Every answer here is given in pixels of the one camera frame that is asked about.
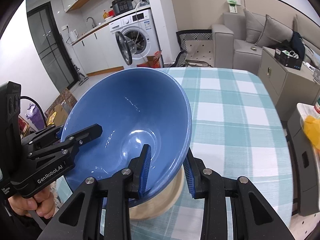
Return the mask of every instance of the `purple bag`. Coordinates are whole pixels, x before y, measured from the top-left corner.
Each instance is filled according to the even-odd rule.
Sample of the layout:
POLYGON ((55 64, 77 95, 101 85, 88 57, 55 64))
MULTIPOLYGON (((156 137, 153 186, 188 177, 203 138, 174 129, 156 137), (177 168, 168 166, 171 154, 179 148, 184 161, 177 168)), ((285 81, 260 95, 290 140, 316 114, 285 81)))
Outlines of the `purple bag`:
POLYGON ((42 130, 45 127, 41 112, 36 105, 30 104, 26 117, 31 120, 38 130, 42 130))

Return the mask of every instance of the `black cable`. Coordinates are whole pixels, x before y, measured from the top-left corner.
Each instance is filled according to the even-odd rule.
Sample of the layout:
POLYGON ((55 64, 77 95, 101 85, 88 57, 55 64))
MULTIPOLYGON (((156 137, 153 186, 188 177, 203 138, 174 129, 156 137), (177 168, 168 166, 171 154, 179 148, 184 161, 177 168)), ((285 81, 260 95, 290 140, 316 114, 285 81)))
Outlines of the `black cable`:
POLYGON ((28 100, 30 100, 31 102, 33 102, 33 103, 39 108, 39 110, 40 110, 40 113, 41 113, 42 118, 43 118, 43 121, 44 121, 44 125, 45 125, 46 127, 48 127, 47 121, 46 121, 45 116, 44 116, 44 113, 43 113, 41 107, 39 106, 39 104, 38 104, 34 99, 32 99, 32 98, 30 98, 30 97, 27 97, 27 96, 22 96, 22 97, 20 97, 20 99, 28 99, 28 100))

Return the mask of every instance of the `floor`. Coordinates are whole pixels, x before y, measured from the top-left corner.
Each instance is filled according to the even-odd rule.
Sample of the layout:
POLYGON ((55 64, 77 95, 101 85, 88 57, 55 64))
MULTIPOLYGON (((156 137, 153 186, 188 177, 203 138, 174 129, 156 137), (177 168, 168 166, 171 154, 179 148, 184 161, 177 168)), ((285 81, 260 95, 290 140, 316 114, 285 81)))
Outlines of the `floor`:
POLYGON ((89 77, 87 81, 85 81, 81 86, 79 86, 79 82, 75 84, 71 89, 70 92, 73 96, 79 101, 79 99, 95 84, 97 84, 100 80, 104 79, 107 76, 110 76, 115 72, 101 74, 89 77))

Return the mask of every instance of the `black box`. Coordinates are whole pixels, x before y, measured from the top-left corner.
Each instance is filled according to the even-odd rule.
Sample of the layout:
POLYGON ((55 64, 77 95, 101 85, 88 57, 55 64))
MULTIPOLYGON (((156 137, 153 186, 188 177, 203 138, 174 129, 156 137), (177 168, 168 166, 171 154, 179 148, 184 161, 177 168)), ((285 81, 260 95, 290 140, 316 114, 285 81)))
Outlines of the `black box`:
POLYGON ((287 56, 279 49, 276 49, 275 59, 285 67, 301 70, 302 59, 287 56))

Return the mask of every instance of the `glass door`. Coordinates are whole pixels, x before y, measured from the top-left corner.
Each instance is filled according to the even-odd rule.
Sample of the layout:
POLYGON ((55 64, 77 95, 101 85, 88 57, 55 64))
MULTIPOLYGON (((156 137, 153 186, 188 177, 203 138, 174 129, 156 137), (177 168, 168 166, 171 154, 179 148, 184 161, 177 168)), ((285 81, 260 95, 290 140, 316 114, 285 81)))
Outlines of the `glass door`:
POLYGON ((60 93, 70 89, 79 77, 58 31, 51 3, 27 12, 27 17, 34 45, 50 79, 60 93))

